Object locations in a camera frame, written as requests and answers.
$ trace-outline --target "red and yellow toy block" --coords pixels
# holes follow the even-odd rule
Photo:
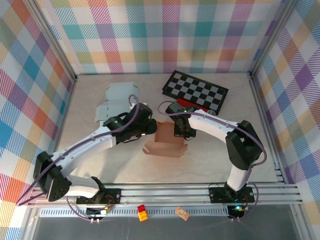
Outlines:
[[[147,215],[145,205],[140,205],[137,208],[138,208],[138,217],[139,217],[140,222],[147,220],[148,215]]]

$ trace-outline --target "small wooden block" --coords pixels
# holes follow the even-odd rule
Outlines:
[[[148,215],[146,211],[138,212],[140,222],[143,222],[148,219]]]
[[[187,221],[190,214],[183,210],[181,207],[177,207],[175,210],[175,214],[179,215],[183,220]]]

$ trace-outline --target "black and white checkered board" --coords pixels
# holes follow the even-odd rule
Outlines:
[[[227,93],[227,88],[176,70],[162,88],[162,94],[214,110],[216,115],[219,114]]]

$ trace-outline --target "plaid wallpaper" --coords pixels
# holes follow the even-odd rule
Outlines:
[[[18,237],[36,156],[53,152],[72,80],[23,0],[0,0],[0,240]]]
[[[38,0],[80,74],[247,72],[283,7],[281,0],[45,2]]]
[[[300,0],[258,74],[290,183],[320,239],[320,0]]]

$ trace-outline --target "cardboard box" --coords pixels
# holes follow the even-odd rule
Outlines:
[[[142,150],[146,155],[180,158],[187,151],[188,144],[183,137],[175,136],[174,122],[158,121],[154,141],[147,141],[144,147]]]

